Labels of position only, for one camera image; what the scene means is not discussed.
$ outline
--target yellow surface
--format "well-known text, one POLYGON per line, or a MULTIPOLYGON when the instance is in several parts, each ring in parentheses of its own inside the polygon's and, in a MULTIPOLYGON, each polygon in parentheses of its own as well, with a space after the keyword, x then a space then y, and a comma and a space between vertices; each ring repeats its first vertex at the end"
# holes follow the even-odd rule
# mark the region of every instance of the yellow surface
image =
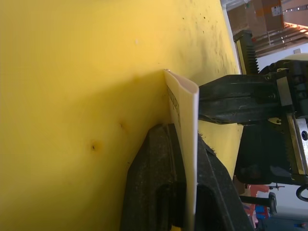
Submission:
MULTIPOLYGON (((219 0, 3 0, 0 230, 118 230, 126 171, 169 120, 163 68, 235 72, 219 0)), ((200 123, 232 174, 238 126, 200 123)))

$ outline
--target yellow wall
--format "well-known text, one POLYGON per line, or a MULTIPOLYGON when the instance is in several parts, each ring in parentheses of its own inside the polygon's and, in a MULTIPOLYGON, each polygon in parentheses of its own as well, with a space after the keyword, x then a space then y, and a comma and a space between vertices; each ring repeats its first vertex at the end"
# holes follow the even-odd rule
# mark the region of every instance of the yellow wall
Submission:
MULTIPOLYGON (((117 230, 129 163, 168 121, 161 70, 234 73, 226 36, 219 0, 2 0, 0 230, 117 230)), ((200 126, 237 150, 237 127, 200 126)))

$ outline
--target black machine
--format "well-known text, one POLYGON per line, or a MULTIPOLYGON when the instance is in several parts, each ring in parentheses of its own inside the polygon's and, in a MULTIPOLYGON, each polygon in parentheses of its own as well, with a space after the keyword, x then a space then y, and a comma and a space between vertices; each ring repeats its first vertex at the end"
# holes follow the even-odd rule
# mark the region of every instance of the black machine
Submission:
MULTIPOLYGON (((251 34, 234 37, 243 75, 200 86, 199 119, 244 126, 235 175, 246 184, 308 188, 308 61, 281 60, 258 72, 251 34)), ((224 165, 198 137, 194 231, 252 231, 242 202, 268 206, 268 199, 238 196, 224 165)), ((149 130, 128 170, 121 231, 169 231, 184 227, 186 177, 173 124, 149 130)))

